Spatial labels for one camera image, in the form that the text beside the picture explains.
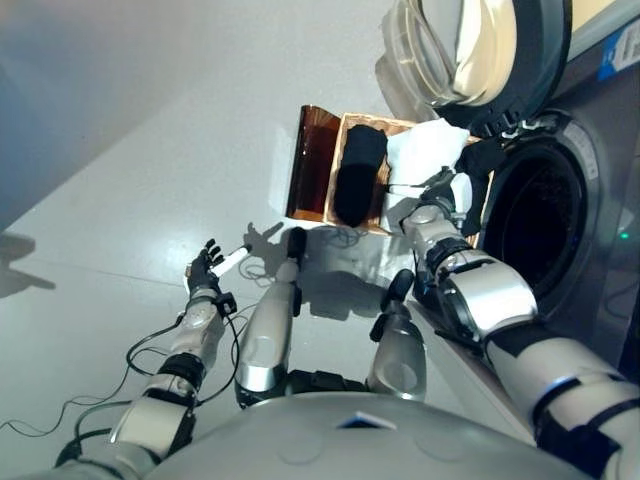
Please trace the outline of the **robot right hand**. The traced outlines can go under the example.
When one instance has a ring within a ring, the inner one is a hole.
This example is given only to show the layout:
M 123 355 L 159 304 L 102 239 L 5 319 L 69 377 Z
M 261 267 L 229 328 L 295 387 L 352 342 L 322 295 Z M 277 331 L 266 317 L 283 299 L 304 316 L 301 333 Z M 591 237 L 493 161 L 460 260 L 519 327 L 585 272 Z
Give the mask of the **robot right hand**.
M 447 218 L 455 219 L 464 219 L 472 203 L 470 177 L 448 167 L 426 180 L 418 201 L 419 206 L 438 206 Z

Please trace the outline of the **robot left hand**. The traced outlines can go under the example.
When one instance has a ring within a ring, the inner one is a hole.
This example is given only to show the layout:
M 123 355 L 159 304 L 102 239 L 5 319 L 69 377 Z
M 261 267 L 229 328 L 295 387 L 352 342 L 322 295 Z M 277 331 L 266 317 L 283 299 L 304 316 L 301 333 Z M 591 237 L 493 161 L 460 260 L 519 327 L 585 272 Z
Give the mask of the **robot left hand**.
M 215 239 L 206 241 L 185 269 L 185 286 L 189 296 L 193 298 L 200 290 L 219 293 L 220 278 L 248 257 L 251 251 L 250 244 L 243 244 L 230 254 L 224 255 Z

